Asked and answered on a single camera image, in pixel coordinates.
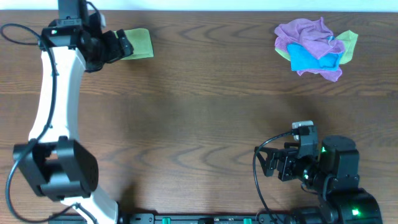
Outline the light green microfiber cloth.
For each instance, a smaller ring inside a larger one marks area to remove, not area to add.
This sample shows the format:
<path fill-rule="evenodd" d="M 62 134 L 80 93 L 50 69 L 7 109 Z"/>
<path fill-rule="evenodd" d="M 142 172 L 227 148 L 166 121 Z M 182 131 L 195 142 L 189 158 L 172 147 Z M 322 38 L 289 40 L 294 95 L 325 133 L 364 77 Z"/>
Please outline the light green microfiber cloth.
<path fill-rule="evenodd" d="M 137 60 L 142 58 L 152 58 L 154 56 L 152 41 L 147 29 L 137 28 L 124 30 L 124 33 L 134 50 L 132 55 L 121 58 L 121 60 Z"/>

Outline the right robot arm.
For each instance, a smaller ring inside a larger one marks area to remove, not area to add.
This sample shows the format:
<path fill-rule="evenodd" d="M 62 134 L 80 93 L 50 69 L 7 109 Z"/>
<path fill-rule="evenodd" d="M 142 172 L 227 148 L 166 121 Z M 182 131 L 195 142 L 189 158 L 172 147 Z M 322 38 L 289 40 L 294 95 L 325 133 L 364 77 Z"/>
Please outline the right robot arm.
<path fill-rule="evenodd" d="M 283 149 L 262 143 L 253 160 L 265 176 L 277 170 L 281 181 L 298 179 L 302 189 L 318 197 L 318 206 L 296 208 L 283 223 L 382 223 L 377 200 L 359 187 L 359 152 L 350 138 L 328 136 L 318 142 L 314 134 L 300 135 Z"/>

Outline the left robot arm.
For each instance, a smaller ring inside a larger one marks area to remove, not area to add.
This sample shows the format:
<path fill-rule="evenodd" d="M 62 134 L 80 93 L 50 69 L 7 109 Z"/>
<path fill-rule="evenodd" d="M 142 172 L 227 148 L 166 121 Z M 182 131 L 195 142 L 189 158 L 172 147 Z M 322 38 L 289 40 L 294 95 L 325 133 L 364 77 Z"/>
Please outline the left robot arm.
<path fill-rule="evenodd" d="M 59 1 L 58 19 L 38 35 L 43 80 L 38 112 L 25 144 L 14 146 L 20 170 L 39 197 L 76 210 L 87 223 L 118 223 L 119 205 L 98 185 L 95 157 L 79 142 L 78 100 L 84 73 L 133 54 L 123 30 L 105 31 L 89 1 Z"/>

